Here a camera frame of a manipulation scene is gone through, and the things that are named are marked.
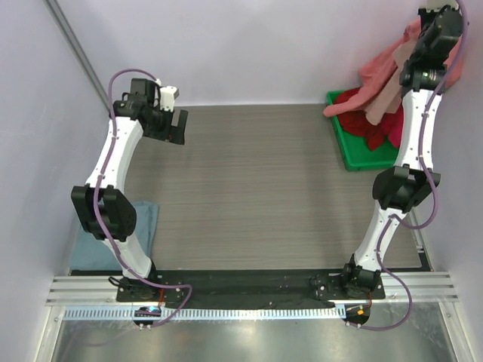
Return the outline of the salmon pink t-shirt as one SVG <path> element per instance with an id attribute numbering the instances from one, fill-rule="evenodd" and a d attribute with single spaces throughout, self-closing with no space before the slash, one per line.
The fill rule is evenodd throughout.
<path id="1" fill-rule="evenodd" d="M 361 87 L 348 100 L 327 106 L 324 116 L 333 117 L 350 111 L 362 111 L 372 125 L 378 125 L 384 114 L 394 114 L 401 105 L 399 76 L 415 48 L 421 32 L 419 20 L 409 23 L 402 37 L 380 52 L 359 70 Z"/>

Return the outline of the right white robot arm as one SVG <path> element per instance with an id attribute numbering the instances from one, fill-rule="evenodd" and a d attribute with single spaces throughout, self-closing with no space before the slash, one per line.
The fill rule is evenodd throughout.
<path id="1" fill-rule="evenodd" d="M 453 66 L 451 51 L 462 54 L 467 35 L 466 10 L 461 1 L 430 1 L 418 11 L 421 32 L 404 62 L 399 84 L 403 108 L 401 145 L 394 165 L 374 180 L 374 214 L 366 235 L 344 265 L 337 282 L 344 296 L 363 299 L 382 287 L 383 257 L 409 212 L 428 196 L 438 207 L 441 181 L 432 162 L 435 117 Z"/>

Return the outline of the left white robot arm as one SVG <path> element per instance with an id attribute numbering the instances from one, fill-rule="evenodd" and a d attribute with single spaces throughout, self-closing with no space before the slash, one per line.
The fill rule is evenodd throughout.
<path id="1" fill-rule="evenodd" d="M 125 196 L 125 179 L 139 141 L 148 137 L 177 145 L 185 143 L 188 112 L 175 110 L 179 91 L 158 79 L 133 78 L 131 88 L 109 110 L 109 129 L 97 164 L 71 200 L 81 227 L 110 249 L 122 278 L 111 277 L 119 302 L 182 302 L 183 287 L 161 283 L 155 263 L 135 233 L 137 213 Z"/>

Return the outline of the red t-shirt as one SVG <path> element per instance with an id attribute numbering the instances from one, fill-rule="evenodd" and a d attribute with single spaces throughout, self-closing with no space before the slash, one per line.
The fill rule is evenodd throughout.
<path id="1" fill-rule="evenodd" d="M 377 125 L 372 125 L 362 110 L 349 110 L 337 117 L 342 129 L 353 136 L 364 138 L 371 151 L 381 147 L 386 140 L 397 149 L 400 147 L 404 122 L 402 105 L 395 113 L 384 113 Z"/>

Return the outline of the green plastic bin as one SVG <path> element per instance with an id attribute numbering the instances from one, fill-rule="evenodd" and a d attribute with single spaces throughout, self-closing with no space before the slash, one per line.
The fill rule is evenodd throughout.
<path id="1" fill-rule="evenodd" d="M 348 171 L 382 170 L 394 164 L 398 149 L 388 140 L 371 151 L 364 138 L 353 136 L 342 129 L 337 116 L 330 117 L 330 120 L 343 164 Z"/>

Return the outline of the left aluminium corner post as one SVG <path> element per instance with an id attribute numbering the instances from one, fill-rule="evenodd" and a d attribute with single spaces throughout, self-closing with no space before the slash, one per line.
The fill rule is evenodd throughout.
<path id="1" fill-rule="evenodd" d="M 75 30 L 72 28 L 69 20 L 67 19 L 63 9 L 56 0 L 43 0 L 45 7 L 49 10 L 54 22 L 57 24 L 61 34 L 63 35 L 66 43 L 73 52 L 78 64 L 82 68 L 83 72 L 87 76 L 92 88 L 94 89 L 96 95 L 99 97 L 102 104 L 106 109 L 109 108 L 109 100 L 107 92 L 104 89 L 91 61 L 88 59 L 84 48 L 79 41 Z"/>

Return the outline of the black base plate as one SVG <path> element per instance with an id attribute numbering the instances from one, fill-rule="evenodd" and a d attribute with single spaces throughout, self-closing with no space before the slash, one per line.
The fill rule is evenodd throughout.
<path id="1" fill-rule="evenodd" d="M 119 302 L 169 308 L 268 309 L 327 307 L 332 301 L 385 299 L 379 272 L 344 269 L 152 270 L 138 278 L 110 278 Z"/>

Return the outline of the aluminium front rail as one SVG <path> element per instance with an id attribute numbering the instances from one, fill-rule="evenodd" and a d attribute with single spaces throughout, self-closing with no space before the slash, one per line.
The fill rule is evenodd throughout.
<path id="1" fill-rule="evenodd" d="M 402 303 L 408 301 L 401 285 L 410 290 L 412 301 L 458 302 L 454 283 L 446 271 L 398 272 L 400 280 L 387 274 L 382 275 L 385 299 L 373 298 L 374 304 Z M 106 276 L 55 277 L 51 284 L 47 305 L 117 305 L 117 289 L 107 281 Z"/>

